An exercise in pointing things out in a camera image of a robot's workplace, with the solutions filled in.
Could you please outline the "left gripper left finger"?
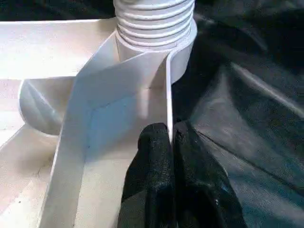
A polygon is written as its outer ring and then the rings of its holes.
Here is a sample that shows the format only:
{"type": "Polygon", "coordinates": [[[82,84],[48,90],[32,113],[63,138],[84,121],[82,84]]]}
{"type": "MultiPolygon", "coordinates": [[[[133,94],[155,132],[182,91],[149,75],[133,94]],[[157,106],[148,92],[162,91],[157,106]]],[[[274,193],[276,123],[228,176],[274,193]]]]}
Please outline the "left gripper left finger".
{"type": "Polygon", "coordinates": [[[164,123],[150,124],[140,133],[124,179],[118,227],[174,227],[173,153],[164,123]]]}

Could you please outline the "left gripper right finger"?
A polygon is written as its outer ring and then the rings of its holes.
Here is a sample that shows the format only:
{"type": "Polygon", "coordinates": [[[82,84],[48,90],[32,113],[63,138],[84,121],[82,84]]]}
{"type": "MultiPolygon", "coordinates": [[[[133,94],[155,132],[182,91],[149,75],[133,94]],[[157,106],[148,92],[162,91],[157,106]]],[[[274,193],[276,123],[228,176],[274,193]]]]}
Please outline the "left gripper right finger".
{"type": "Polygon", "coordinates": [[[245,228],[228,176],[188,122],[173,133],[176,215],[180,228],[245,228]]]}

